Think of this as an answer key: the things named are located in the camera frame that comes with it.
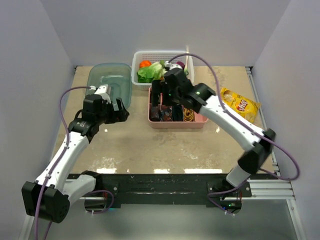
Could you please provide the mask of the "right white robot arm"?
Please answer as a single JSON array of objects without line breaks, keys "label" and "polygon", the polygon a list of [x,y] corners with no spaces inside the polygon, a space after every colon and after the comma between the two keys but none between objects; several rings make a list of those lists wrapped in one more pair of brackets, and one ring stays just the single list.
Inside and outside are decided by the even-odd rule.
[{"label": "right white robot arm", "polygon": [[193,85],[180,68],[173,68],[163,80],[151,84],[151,104],[181,105],[216,123],[242,147],[244,153],[227,174],[220,188],[233,197],[241,184],[256,174],[272,152],[276,137],[272,129],[263,130],[222,103],[216,92],[204,83]]}]

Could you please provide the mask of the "dark patterned necktie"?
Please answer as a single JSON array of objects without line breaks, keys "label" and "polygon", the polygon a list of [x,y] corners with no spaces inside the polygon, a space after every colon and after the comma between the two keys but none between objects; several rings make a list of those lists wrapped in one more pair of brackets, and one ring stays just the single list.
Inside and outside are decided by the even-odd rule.
[{"label": "dark patterned necktie", "polygon": [[159,106],[151,106],[149,110],[149,120],[151,122],[161,121],[161,111]]}]

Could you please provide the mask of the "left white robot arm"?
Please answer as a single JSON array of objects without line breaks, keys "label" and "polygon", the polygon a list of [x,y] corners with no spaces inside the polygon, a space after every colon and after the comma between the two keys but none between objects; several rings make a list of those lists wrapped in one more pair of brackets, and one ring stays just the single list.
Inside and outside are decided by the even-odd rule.
[{"label": "left white robot arm", "polygon": [[69,186],[66,180],[78,157],[98,133],[100,125],[125,122],[130,115],[120,97],[117,107],[102,94],[89,94],[83,100],[65,138],[47,168],[35,181],[22,186],[26,214],[40,219],[61,223],[70,206],[81,197],[99,196],[104,190],[102,175],[86,170]]}]

